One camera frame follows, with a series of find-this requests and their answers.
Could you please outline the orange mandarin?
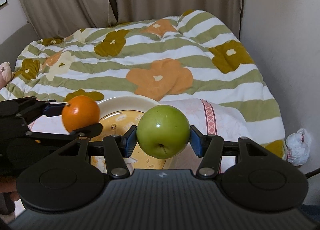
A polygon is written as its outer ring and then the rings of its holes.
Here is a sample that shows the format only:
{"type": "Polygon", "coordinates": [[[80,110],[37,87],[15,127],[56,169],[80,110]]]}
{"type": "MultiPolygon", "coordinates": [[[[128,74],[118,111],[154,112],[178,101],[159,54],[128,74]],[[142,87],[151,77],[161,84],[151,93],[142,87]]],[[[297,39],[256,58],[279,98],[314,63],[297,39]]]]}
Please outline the orange mandarin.
{"type": "Polygon", "coordinates": [[[100,109],[88,96],[76,96],[69,100],[61,113],[62,123],[68,132],[99,122],[100,109]]]}

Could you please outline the large green apple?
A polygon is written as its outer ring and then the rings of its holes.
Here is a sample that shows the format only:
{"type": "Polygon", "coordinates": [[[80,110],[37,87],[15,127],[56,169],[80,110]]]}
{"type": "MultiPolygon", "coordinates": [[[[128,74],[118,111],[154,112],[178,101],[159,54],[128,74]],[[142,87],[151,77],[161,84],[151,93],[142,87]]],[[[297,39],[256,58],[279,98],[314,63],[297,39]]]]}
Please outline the large green apple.
{"type": "Polygon", "coordinates": [[[177,108],[157,105],[149,109],[137,126],[137,140],[144,153],[157,159],[179,154],[189,142],[190,124],[177,108]]]}

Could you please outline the cream and yellow bowl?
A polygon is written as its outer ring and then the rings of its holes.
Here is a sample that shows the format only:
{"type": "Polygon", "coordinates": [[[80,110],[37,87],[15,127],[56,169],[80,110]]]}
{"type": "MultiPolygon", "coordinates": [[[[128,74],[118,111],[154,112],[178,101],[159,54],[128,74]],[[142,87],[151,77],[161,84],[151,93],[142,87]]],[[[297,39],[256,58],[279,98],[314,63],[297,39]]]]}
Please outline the cream and yellow bowl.
{"type": "MultiPolygon", "coordinates": [[[[92,141],[101,141],[109,135],[124,135],[131,126],[139,123],[146,111],[157,105],[158,102],[155,100],[133,95],[113,97],[99,102],[99,122],[103,125],[103,131],[92,141]]],[[[134,169],[163,169],[166,162],[148,156],[138,144],[135,146],[132,155],[124,161],[131,173],[134,169]]]]}

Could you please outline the pink floral towel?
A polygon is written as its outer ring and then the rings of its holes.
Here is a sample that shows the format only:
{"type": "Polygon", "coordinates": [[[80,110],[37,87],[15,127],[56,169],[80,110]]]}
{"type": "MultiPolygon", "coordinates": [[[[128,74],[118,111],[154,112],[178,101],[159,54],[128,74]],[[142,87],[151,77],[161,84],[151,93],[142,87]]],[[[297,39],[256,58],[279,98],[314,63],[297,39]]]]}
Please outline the pink floral towel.
{"type": "MultiPolygon", "coordinates": [[[[201,99],[168,101],[167,105],[178,108],[189,123],[195,125],[202,134],[216,134],[227,141],[236,141],[240,136],[249,136],[245,120],[239,111],[225,108],[201,99]]],[[[33,132],[67,134],[60,116],[41,116],[29,125],[33,132]]],[[[196,171],[201,159],[190,145],[173,158],[166,160],[163,169],[191,169],[196,171]]]]}

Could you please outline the pink plush toy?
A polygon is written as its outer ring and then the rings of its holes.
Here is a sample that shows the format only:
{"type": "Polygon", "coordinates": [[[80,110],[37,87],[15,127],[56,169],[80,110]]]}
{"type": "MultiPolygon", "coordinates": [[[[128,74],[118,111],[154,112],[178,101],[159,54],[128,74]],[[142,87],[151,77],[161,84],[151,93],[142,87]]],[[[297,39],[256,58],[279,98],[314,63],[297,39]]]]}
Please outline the pink plush toy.
{"type": "Polygon", "coordinates": [[[10,63],[3,62],[0,65],[0,89],[4,88],[13,78],[10,63]]]}

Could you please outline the grey bed headboard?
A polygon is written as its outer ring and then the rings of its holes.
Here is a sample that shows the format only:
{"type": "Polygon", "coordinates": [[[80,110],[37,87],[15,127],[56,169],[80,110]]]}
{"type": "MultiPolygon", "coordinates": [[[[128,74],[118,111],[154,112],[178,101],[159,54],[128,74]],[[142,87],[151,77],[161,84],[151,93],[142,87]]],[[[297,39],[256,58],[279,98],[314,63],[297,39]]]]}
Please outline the grey bed headboard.
{"type": "Polygon", "coordinates": [[[9,62],[11,69],[14,70],[17,58],[23,49],[31,42],[39,39],[40,38],[33,29],[33,26],[30,23],[27,23],[1,44],[1,63],[9,62]]]}

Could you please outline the white plastic bag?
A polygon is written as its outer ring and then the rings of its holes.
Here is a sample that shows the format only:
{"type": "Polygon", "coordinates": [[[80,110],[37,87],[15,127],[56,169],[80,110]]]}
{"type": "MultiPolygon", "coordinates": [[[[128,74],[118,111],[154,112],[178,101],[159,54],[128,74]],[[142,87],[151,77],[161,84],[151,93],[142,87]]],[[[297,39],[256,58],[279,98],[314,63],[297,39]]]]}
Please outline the white plastic bag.
{"type": "Polygon", "coordinates": [[[287,161],[294,166],[304,165],[309,159],[311,143],[311,136],[305,128],[289,135],[285,143],[288,150],[287,161]]]}

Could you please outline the floral striped comforter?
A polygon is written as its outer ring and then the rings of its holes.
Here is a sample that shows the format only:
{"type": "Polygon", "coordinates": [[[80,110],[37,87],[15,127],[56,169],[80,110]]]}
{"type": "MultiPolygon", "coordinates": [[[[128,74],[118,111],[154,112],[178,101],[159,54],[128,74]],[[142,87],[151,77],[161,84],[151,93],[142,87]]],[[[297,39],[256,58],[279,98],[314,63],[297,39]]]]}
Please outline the floral striped comforter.
{"type": "Polygon", "coordinates": [[[237,109],[251,139],[284,156],[277,101],[242,43],[202,10],[32,41],[18,55],[1,100],[62,102],[87,95],[101,101],[132,94],[237,109]]]}

